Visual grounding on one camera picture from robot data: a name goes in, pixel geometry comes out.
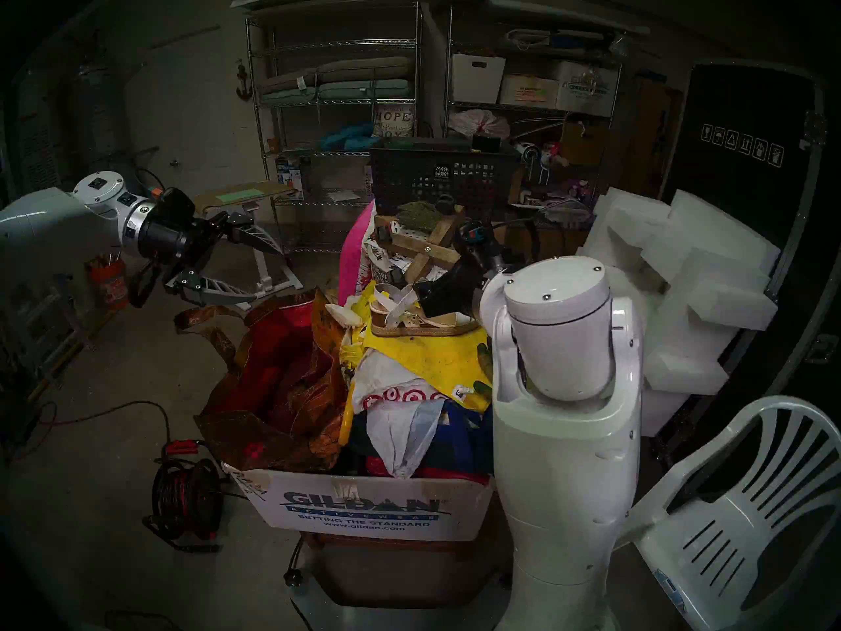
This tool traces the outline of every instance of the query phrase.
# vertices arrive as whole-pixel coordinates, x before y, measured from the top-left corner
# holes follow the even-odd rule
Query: target plastic bag
[[[499,117],[489,110],[463,110],[450,115],[450,128],[467,137],[484,135],[507,140],[511,128],[505,117]]]
[[[353,413],[368,410],[379,401],[415,402],[445,399],[423,378],[377,350],[368,350],[353,378]]]

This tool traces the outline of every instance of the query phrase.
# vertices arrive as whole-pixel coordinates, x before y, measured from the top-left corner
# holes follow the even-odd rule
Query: yellow plastic bag
[[[368,306],[368,301],[374,297],[374,281],[368,283],[368,287],[362,290],[359,295],[359,300],[351,305],[351,311],[362,319],[362,325],[353,328],[351,331],[351,342],[343,345],[339,349],[339,362],[342,366],[347,366],[355,371],[356,367],[362,361],[362,355],[365,353],[365,348],[362,347],[362,338],[360,335],[363,330],[368,329],[368,324],[371,322],[371,308]]]
[[[456,337],[376,337],[368,332],[362,339],[364,347],[400,362],[473,411],[485,411],[490,404],[473,389],[473,382],[488,382],[476,352],[480,343],[487,342],[488,333],[482,328]]]

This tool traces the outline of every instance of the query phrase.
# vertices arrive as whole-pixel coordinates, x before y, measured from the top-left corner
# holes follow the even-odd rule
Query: green glove
[[[432,232],[443,215],[426,201],[412,201],[398,207],[397,221],[404,228]]]

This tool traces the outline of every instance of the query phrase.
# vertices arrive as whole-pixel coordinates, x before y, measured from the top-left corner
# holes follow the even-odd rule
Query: red bag
[[[240,470],[329,470],[338,457],[347,387],[339,368],[343,328],[319,291],[269,299],[244,319],[248,332],[234,349],[218,327],[189,328],[216,315],[240,315],[220,305],[175,317],[179,333],[207,338],[227,374],[196,416],[213,453]]]

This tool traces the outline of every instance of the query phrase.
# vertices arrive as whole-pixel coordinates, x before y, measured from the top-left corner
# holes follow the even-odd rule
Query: plastic bag
[[[485,135],[507,140],[511,128],[505,117],[498,117],[489,110],[463,110],[450,115],[450,128],[467,137]]]
[[[368,437],[389,475],[409,479],[432,443],[443,400],[380,401],[368,411]]]
[[[358,414],[379,401],[416,402],[445,396],[395,360],[368,350],[353,378],[353,413]]]

